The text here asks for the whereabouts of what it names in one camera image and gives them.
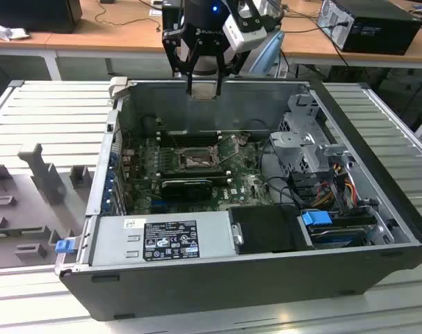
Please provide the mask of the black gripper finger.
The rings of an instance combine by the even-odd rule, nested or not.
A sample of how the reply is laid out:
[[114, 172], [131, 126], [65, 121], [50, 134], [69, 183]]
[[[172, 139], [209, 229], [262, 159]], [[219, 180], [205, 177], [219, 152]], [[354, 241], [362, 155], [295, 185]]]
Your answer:
[[182, 61], [177, 55], [177, 48], [181, 42], [180, 32], [164, 31], [163, 47], [165, 54], [172, 68], [172, 73], [181, 73], [187, 76], [187, 94], [192, 94], [193, 70], [201, 56], [202, 41], [198, 40], [192, 50], [189, 51], [185, 61]]
[[217, 62], [216, 96], [221, 95], [222, 81], [231, 74], [238, 74], [248, 58], [248, 51], [235, 53], [230, 62], [225, 63], [224, 50], [220, 41], [215, 41]]

